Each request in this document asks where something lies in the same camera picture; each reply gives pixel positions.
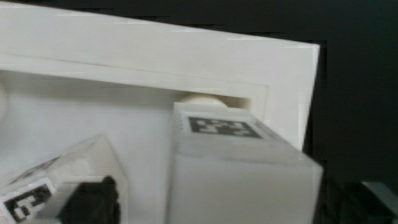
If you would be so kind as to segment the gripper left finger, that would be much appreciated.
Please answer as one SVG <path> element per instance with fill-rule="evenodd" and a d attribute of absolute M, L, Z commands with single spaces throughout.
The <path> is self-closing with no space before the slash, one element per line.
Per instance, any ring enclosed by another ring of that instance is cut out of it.
<path fill-rule="evenodd" d="M 117 183 L 110 176 L 78 185 L 58 219 L 62 224 L 120 224 Z"/>

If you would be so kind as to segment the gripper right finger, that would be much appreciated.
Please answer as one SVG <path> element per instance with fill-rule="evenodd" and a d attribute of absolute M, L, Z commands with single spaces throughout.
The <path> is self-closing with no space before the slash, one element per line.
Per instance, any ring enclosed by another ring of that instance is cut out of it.
<path fill-rule="evenodd" d="M 398 224 L 398 194 L 382 182 L 362 181 L 351 187 L 350 224 Z"/>

